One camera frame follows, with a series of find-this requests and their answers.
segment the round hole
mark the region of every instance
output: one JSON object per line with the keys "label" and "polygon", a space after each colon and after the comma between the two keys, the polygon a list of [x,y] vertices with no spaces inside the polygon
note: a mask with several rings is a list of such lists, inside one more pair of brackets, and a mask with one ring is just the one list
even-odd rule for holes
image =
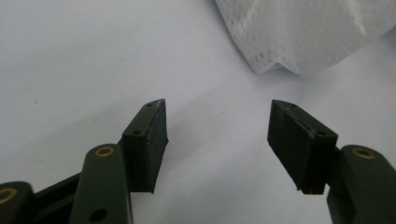
{"label": "round hole", "polygon": [[0,204],[11,200],[16,194],[17,190],[14,188],[0,189]]}
{"label": "round hole", "polygon": [[107,216],[106,209],[98,209],[91,213],[90,222],[100,222]]}
{"label": "round hole", "polygon": [[95,151],[95,156],[97,157],[106,157],[113,154],[113,147],[101,147]]}
{"label": "round hole", "polygon": [[326,136],[326,133],[323,131],[318,131],[317,136]]}
{"label": "round hole", "polygon": [[375,158],[375,154],[372,151],[365,149],[365,148],[356,147],[356,148],[353,148],[352,151],[353,151],[353,153],[355,153],[355,155],[362,157],[364,159]]}

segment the white fabric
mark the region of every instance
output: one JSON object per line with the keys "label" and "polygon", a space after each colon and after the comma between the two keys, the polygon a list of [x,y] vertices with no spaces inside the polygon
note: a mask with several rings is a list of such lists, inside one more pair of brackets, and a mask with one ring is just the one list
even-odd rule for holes
{"label": "white fabric", "polygon": [[216,0],[256,74],[332,66],[396,25],[394,0]]}

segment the textured white cloth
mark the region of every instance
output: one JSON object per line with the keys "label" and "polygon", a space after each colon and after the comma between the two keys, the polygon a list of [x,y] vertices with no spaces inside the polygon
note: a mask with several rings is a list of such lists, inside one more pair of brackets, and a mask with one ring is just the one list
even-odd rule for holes
{"label": "textured white cloth", "polygon": [[332,66],[396,25],[395,0],[216,0],[254,73]]}

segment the white table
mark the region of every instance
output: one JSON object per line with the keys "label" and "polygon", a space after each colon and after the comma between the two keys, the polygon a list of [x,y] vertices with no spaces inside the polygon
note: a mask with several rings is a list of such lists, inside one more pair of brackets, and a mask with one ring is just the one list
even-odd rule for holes
{"label": "white table", "polygon": [[396,166],[396,29],[312,75],[254,75],[213,0],[0,3],[0,183],[35,191],[80,172],[139,108],[165,98],[170,142],[140,223],[331,223],[266,142],[293,102]]}

